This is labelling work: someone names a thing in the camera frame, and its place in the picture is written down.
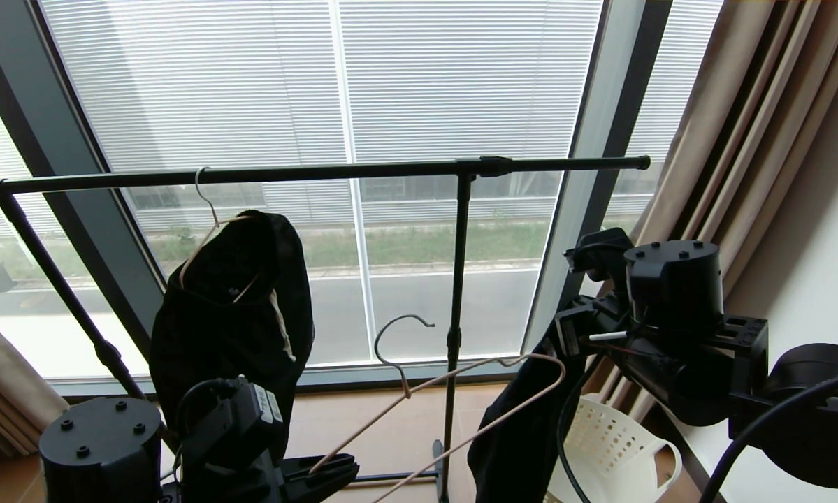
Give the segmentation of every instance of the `beige curtain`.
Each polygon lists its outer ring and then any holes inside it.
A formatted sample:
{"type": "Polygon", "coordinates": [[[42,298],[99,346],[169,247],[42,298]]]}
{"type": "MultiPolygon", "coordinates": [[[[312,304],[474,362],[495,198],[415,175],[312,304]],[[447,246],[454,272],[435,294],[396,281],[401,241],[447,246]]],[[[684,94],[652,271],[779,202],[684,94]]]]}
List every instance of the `beige curtain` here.
{"type": "MultiPolygon", "coordinates": [[[[633,230],[639,243],[720,246],[732,291],[773,220],[838,88],[838,2],[726,2],[665,160],[633,230]]],[[[640,419],[654,403],[600,370],[640,419]]]]}
{"type": "Polygon", "coordinates": [[[6,455],[36,452],[39,435],[67,408],[64,398],[0,334],[0,449],[6,455]]]}

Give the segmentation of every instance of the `laundry basket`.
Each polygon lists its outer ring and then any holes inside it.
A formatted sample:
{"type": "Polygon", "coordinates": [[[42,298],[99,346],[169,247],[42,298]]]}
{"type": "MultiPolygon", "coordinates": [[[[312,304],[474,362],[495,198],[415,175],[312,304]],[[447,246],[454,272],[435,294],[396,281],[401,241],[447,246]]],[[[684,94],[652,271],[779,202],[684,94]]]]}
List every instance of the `laundry basket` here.
{"type": "MultiPolygon", "coordinates": [[[[579,485],[594,503],[655,503],[680,474],[677,446],[652,435],[626,414],[581,398],[565,439],[565,454],[579,485]],[[674,474],[658,485],[655,454],[674,451],[674,474]]],[[[556,462],[544,503],[579,501],[556,462]]]]}

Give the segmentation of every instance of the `curtain fold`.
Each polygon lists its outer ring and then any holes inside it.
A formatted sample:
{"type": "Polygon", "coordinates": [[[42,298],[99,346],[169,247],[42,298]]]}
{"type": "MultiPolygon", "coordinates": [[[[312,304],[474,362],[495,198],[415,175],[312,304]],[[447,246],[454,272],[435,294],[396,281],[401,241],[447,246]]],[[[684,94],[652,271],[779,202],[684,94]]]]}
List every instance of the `curtain fold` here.
{"type": "Polygon", "coordinates": [[[36,452],[45,427],[67,408],[64,398],[0,334],[0,449],[6,455],[36,452]]]}
{"type": "MultiPolygon", "coordinates": [[[[715,242],[728,296],[837,88],[838,2],[724,3],[633,242],[715,242]]],[[[651,396],[624,393],[618,407],[642,419],[651,396]]]]}

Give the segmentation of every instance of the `clothing rack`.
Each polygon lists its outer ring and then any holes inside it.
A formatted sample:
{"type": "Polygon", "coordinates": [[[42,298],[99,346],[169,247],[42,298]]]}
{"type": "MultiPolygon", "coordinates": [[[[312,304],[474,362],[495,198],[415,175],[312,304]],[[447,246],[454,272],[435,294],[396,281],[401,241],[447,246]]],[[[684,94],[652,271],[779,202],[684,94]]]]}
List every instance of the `clothing rack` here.
{"type": "MultiPolygon", "coordinates": [[[[483,156],[476,159],[450,162],[422,163],[375,163],[375,165],[345,166],[297,166],[297,168],[243,168],[204,170],[198,176],[199,184],[242,184],[242,182],[285,182],[306,180],[332,180],[347,178],[375,178],[382,176],[426,176],[455,175],[458,179],[456,198],[456,239],[454,252],[453,305],[451,305],[450,327],[447,331],[447,370],[456,369],[461,346],[461,300],[465,272],[465,245],[469,222],[469,202],[472,198],[472,181],[477,176],[500,176],[509,173],[534,171],[589,171],[608,169],[647,169],[647,156],[604,157],[604,159],[543,159],[511,160],[507,157],[483,156]]],[[[0,209],[18,231],[30,254],[42,268],[45,276],[67,305],[71,315],[92,341],[99,362],[110,370],[124,390],[131,397],[145,398],[142,390],[132,379],[122,362],[118,350],[102,337],[99,329],[81,305],[77,295],[64,279],[51,255],[39,240],[18,204],[14,194],[29,192],[77,191],[87,189],[119,189],[125,187],[147,187],[159,185],[193,184],[198,170],[150,170],[134,173],[103,173],[96,175],[48,176],[28,179],[0,180],[0,209]]],[[[432,453],[435,458],[450,449],[453,439],[453,415],[455,405],[455,378],[447,380],[447,403],[445,403],[444,439],[435,440],[432,453]]],[[[438,485],[438,501],[449,501],[449,458],[439,462],[432,471],[424,472],[423,478],[435,478],[438,485]]],[[[358,477],[362,483],[396,481],[409,474],[378,474],[358,477]]]]}

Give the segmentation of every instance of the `wooden floor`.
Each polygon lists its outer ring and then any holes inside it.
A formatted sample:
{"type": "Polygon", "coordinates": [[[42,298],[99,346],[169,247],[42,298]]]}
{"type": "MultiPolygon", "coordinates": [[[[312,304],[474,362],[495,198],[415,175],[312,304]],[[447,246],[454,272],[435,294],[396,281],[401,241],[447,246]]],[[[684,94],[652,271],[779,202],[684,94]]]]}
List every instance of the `wooden floor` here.
{"type": "MultiPolygon", "coordinates": [[[[454,445],[477,430],[484,409],[496,398],[503,385],[460,386],[456,392],[454,445]]],[[[370,420],[398,395],[394,391],[372,391],[329,395],[303,395],[294,405],[291,439],[287,458],[324,455],[345,437],[370,420]]],[[[360,475],[412,472],[431,461],[431,446],[443,435],[444,391],[432,388],[413,395],[390,411],[343,452],[356,456],[360,475]]],[[[461,449],[451,462],[450,501],[472,503],[474,481],[465,453],[461,449]]],[[[173,458],[164,449],[162,465],[173,458]]],[[[659,474],[673,471],[671,455],[659,459],[659,474]]],[[[330,497],[330,503],[366,503],[380,496],[387,487],[348,488],[330,497]]],[[[685,472],[660,500],[661,503],[696,501],[698,492],[685,472]]],[[[44,500],[41,466],[36,456],[0,461],[0,503],[39,503],[44,500]]],[[[434,483],[413,483],[385,501],[390,503],[433,503],[434,483]]]]}

